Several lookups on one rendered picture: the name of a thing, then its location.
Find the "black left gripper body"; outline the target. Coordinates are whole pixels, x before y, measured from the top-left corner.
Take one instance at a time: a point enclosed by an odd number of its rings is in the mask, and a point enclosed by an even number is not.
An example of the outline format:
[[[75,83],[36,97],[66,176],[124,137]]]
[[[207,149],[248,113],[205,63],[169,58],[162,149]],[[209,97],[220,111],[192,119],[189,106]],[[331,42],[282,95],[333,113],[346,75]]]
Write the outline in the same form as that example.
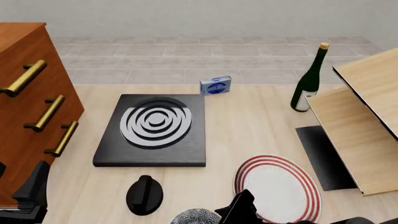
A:
[[[42,224],[47,214],[47,203],[32,208],[0,207],[0,224]]]

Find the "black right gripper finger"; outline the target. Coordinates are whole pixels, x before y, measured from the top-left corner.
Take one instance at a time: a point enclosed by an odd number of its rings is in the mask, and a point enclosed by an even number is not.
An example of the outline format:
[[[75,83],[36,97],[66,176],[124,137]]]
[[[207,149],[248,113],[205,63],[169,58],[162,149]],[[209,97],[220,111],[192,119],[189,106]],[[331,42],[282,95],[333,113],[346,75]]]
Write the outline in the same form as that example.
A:
[[[258,224],[254,196],[245,189],[235,196],[228,212],[228,224]]]
[[[215,210],[215,213],[217,213],[221,217],[218,224],[224,224],[230,211],[231,211],[231,207],[224,207],[224,208],[219,208],[219,209]]]

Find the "black and white patterned bowl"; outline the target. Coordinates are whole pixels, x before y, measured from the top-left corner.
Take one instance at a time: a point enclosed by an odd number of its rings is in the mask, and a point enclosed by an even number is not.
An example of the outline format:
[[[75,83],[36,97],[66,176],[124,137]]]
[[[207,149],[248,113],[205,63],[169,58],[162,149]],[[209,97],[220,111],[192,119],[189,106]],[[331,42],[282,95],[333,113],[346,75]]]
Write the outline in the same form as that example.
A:
[[[221,217],[205,208],[190,208],[175,216],[170,224],[219,224]]]

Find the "round black stove knob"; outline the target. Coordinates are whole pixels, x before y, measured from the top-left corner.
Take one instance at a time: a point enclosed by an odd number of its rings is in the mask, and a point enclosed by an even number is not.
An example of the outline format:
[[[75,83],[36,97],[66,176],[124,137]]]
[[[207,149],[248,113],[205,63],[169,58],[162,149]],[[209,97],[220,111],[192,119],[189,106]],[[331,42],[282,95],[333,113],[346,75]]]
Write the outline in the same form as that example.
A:
[[[126,194],[128,209],[137,216],[147,216],[155,212],[164,198],[162,186],[149,175],[141,175]]]

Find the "flat black stove plate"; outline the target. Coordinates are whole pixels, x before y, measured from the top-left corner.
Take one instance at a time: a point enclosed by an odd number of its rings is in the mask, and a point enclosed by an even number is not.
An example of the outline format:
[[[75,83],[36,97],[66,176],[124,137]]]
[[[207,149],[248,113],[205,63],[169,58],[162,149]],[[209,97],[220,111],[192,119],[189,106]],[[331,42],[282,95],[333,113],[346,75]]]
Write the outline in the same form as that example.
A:
[[[205,167],[203,95],[120,96],[95,167]]]

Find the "wooden cabinet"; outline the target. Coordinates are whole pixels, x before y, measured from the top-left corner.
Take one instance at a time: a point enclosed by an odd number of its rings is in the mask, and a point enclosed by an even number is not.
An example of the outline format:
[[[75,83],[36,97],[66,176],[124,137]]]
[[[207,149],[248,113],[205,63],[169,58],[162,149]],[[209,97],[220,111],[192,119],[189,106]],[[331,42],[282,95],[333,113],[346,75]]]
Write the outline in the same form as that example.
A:
[[[40,161],[56,158],[45,154],[54,149],[65,129],[78,121],[84,107],[63,66],[43,22],[0,22],[0,87],[11,85],[25,69],[23,65],[47,62],[46,68],[16,97],[0,93],[0,162],[6,165],[0,178],[0,207],[15,207],[12,198]],[[24,128],[36,123],[50,104],[46,99],[63,95],[65,101],[42,132]]]

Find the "white plate with red rings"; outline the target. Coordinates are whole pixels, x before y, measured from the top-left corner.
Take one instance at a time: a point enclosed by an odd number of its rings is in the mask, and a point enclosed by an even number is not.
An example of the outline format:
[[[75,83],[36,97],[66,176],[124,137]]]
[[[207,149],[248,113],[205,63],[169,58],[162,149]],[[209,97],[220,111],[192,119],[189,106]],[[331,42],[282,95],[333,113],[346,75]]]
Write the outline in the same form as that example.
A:
[[[280,156],[245,160],[234,175],[233,190],[252,193],[256,215],[265,223],[316,223],[322,214],[317,185],[300,166]]]

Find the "blue printed food box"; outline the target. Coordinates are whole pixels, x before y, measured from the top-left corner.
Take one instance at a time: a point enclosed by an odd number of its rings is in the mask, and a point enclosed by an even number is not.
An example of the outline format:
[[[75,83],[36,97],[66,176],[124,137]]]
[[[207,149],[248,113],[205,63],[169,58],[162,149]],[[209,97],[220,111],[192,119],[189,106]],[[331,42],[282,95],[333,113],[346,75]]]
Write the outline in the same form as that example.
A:
[[[227,93],[231,88],[231,77],[223,76],[200,80],[200,93],[202,95],[217,95],[219,93]]]

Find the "pale wooden wine rack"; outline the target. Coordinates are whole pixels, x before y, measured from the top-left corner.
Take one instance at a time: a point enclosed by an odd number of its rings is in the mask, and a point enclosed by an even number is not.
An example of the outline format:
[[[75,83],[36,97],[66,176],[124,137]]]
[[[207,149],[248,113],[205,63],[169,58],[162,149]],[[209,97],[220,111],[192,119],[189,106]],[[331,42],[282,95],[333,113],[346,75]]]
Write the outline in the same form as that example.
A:
[[[398,48],[334,67],[307,102],[360,192],[398,192]]]

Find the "dark green wine bottle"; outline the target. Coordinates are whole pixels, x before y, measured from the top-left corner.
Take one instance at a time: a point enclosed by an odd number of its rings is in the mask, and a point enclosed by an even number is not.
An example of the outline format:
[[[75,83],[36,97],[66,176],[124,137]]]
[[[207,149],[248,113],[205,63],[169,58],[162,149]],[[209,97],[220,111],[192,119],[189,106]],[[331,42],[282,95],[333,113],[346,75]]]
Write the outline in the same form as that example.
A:
[[[326,53],[328,52],[329,43],[322,42],[318,48],[318,52],[311,67],[302,76],[297,83],[294,94],[292,96],[290,106],[293,110],[305,112],[310,109],[307,98],[315,96],[320,85],[320,70]]]

